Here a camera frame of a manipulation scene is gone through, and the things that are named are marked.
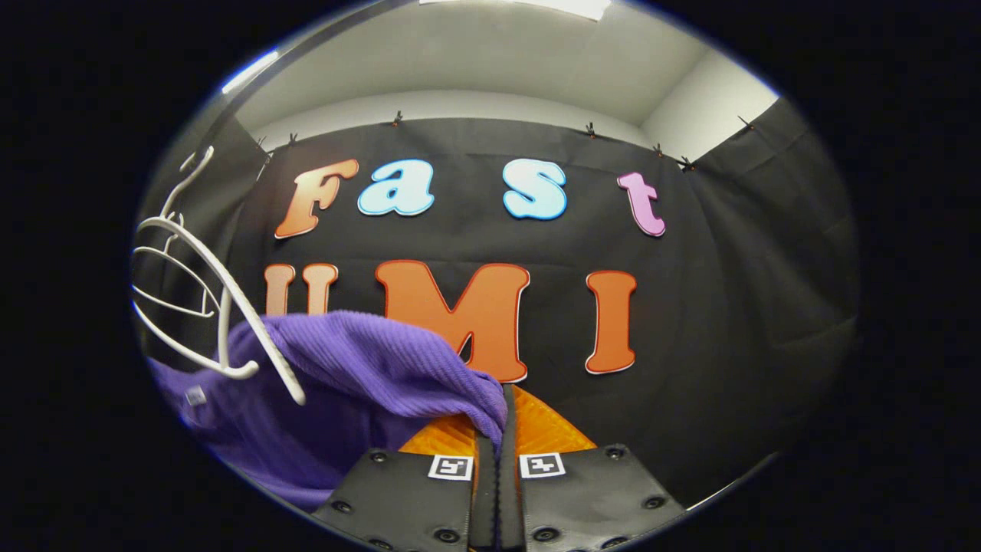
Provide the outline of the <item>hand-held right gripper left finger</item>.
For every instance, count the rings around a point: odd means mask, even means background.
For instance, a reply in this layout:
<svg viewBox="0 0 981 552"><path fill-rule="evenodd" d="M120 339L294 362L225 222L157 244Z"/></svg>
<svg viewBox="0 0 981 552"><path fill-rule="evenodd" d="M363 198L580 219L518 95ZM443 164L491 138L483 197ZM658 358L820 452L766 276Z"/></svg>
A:
<svg viewBox="0 0 981 552"><path fill-rule="evenodd" d="M491 551L495 479L490 439L441 417L400 448L369 448L313 517L372 551Z"/></svg>

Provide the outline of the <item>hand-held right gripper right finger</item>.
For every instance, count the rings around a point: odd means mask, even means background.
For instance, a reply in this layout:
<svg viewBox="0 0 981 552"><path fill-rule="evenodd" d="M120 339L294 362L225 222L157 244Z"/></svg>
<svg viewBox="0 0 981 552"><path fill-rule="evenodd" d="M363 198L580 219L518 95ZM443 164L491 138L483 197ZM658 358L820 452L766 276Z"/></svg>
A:
<svg viewBox="0 0 981 552"><path fill-rule="evenodd" d="M506 384L500 454L504 551L621 551L686 510L622 443L599 446L543 401Z"/></svg>

